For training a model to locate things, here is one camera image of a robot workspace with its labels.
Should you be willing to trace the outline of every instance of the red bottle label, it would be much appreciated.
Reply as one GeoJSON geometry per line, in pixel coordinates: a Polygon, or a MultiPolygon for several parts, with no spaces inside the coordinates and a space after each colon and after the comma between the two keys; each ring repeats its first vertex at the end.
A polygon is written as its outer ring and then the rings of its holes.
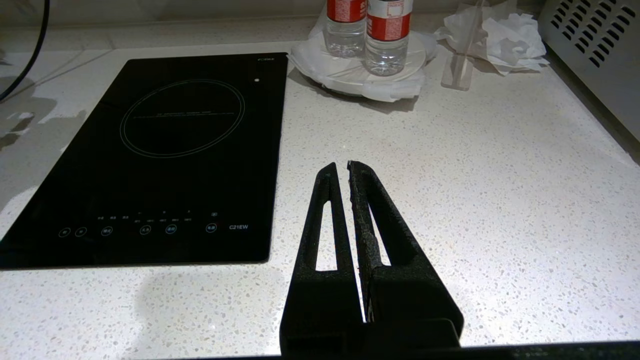
{"type": "Polygon", "coordinates": [[[367,0],[329,0],[326,16],[337,22],[356,22],[367,15],[367,0]]]}
{"type": "Polygon", "coordinates": [[[413,0],[369,0],[367,34],[380,41],[394,41],[409,35],[413,0]]]}

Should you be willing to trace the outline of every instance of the countertop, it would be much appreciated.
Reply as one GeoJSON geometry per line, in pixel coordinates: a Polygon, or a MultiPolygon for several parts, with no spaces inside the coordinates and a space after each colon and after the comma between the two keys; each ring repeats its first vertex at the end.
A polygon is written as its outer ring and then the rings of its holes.
{"type": "MultiPolygon", "coordinates": [[[[294,42],[46,51],[0,104],[0,236],[131,58],[288,51],[294,42]]],[[[277,354],[317,171],[371,166],[465,316],[463,346],[640,338],[640,167],[551,68],[393,104],[290,66],[271,257],[261,265],[0,272],[2,359],[277,354]]],[[[30,53],[8,53],[0,85],[30,53]]],[[[330,264],[331,246],[320,253],[330,264]]]]}

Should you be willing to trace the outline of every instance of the wall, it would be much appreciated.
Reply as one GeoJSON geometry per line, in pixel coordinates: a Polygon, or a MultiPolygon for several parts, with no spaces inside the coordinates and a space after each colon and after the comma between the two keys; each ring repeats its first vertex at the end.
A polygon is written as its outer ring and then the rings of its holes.
{"type": "MultiPolygon", "coordinates": [[[[317,15],[325,0],[51,0],[50,24],[130,24],[166,20],[317,15]]],[[[545,0],[520,0],[538,13],[545,0]]],[[[414,0],[414,11],[453,12],[463,0],[414,0]]],[[[499,3],[502,0],[491,0],[499,3]]],[[[37,26],[44,0],[1,0],[0,27],[37,26]]]]}

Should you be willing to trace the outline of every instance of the cooking zone circle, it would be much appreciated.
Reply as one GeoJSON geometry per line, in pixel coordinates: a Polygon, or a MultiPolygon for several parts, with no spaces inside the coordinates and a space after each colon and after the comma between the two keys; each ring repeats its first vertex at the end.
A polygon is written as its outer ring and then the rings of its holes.
{"type": "Polygon", "coordinates": [[[178,158],[222,141],[243,115],[244,98],[233,86],[207,79],[181,81],[131,106],[120,123],[120,137],[142,156],[178,158]]]}

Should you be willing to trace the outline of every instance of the touch control button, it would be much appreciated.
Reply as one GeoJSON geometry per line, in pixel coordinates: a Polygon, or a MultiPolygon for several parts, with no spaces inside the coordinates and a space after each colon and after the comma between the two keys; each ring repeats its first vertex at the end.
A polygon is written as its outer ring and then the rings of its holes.
{"type": "Polygon", "coordinates": [[[149,225],[144,225],[143,227],[140,228],[141,235],[146,235],[150,232],[151,232],[151,227],[149,225]]]}
{"type": "Polygon", "coordinates": [[[71,229],[66,227],[66,228],[60,230],[60,232],[58,233],[58,237],[60,237],[60,238],[67,237],[67,235],[69,235],[70,233],[71,233],[71,229]]]}
{"type": "Polygon", "coordinates": [[[218,226],[217,226],[215,223],[213,223],[213,222],[212,222],[211,224],[207,225],[207,227],[205,227],[205,230],[206,230],[209,234],[211,234],[211,233],[213,233],[215,230],[218,230],[218,226]]]}
{"type": "Polygon", "coordinates": [[[83,226],[76,230],[76,238],[80,238],[84,236],[84,234],[86,234],[86,227],[83,226]]]}
{"type": "Polygon", "coordinates": [[[171,235],[171,234],[175,233],[177,229],[178,229],[178,227],[176,225],[171,224],[171,225],[168,225],[164,231],[167,234],[171,235]]]}
{"type": "Polygon", "coordinates": [[[109,236],[111,235],[111,233],[113,233],[113,228],[111,226],[106,226],[105,228],[102,229],[102,231],[100,232],[100,234],[102,236],[109,236]]]}

